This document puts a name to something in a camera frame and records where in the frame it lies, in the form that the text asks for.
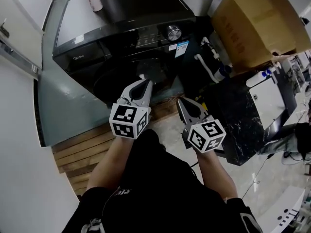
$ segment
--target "person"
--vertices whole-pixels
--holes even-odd
[[[311,163],[311,99],[309,100],[308,122],[283,126],[272,141],[258,151],[258,154],[275,154],[283,151],[282,164],[293,165],[301,161]]]
[[[215,152],[195,151],[204,185],[153,130],[115,138],[63,232],[262,232]]]

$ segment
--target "tiled floor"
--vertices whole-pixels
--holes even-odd
[[[165,145],[167,151],[190,165],[196,163],[196,155],[192,149],[186,150],[180,133],[183,123],[179,116],[175,115],[160,121],[152,126],[158,133],[160,141]],[[220,158],[220,162],[234,180],[240,198],[243,197],[254,176],[258,173],[267,156],[255,155],[242,166],[229,164],[226,159]],[[307,184],[307,176],[304,176],[305,166],[302,163],[292,166],[284,166],[281,163],[282,153],[275,154],[267,160],[257,176],[259,184],[254,184],[246,196],[244,202],[250,206],[254,216],[259,218],[264,214],[276,199],[285,191],[289,185],[304,188]],[[199,166],[194,171],[202,182]]]

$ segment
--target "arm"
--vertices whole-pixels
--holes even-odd
[[[93,187],[117,188],[134,140],[116,137],[105,157],[94,168],[87,184],[87,190]]]
[[[238,197],[235,184],[212,150],[205,154],[195,150],[198,157],[203,182],[206,187],[220,194],[223,199]]]
[[[308,117],[309,117],[309,125],[311,126],[311,99],[309,100],[309,111],[308,111]]]

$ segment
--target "door frame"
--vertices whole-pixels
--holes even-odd
[[[22,4],[19,2],[19,0],[12,0],[13,3],[18,7],[18,9],[20,10],[20,12],[25,16],[25,18],[28,20],[28,22],[33,26],[33,28],[41,35],[41,37],[43,36],[44,32],[42,31],[42,29],[35,23],[35,21],[33,20],[33,18],[28,14],[28,12],[25,10],[25,8],[22,6]],[[17,51],[7,40],[5,37],[2,37],[0,35],[0,40],[2,42],[4,42],[8,47],[10,47],[11,49],[14,50],[14,52],[16,52],[21,58],[23,58],[24,60],[26,60],[27,62],[29,62],[31,65],[35,66],[36,68],[42,69],[42,67],[38,67],[36,64],[34,64],[30,59],[28,59],[26,56],[24,56],[24,54],[20,53],[19,51]],[[2,56],[6,56],[7,53],[1,51],[0,54]]]
[[[6,46],[5,44],[0,43],[0,56],[3,56],[5,59],[10,61],[12,64],[17,66],[19,69],[21,69],[27,76],[38,80],[38,74],[37,74],[37,67],[34,65],[28,63],[23,63],[23,58],[20,57],[17,53],[17,56],[13,56],[10,54],[11,49]]]

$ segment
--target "black shirt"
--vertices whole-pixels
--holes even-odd
[[[295,135],[297,137],[297,149],[305,159],[306,153],[311,151],[310,137],[311,137],[311,126],[309,123],[297,123],[295,127]]]
[[[261,232],[241,199],[224,202],[186,162],[158,144],[152,158],[144,144],[133,148],[118,190],[86,191],[63,233]]]

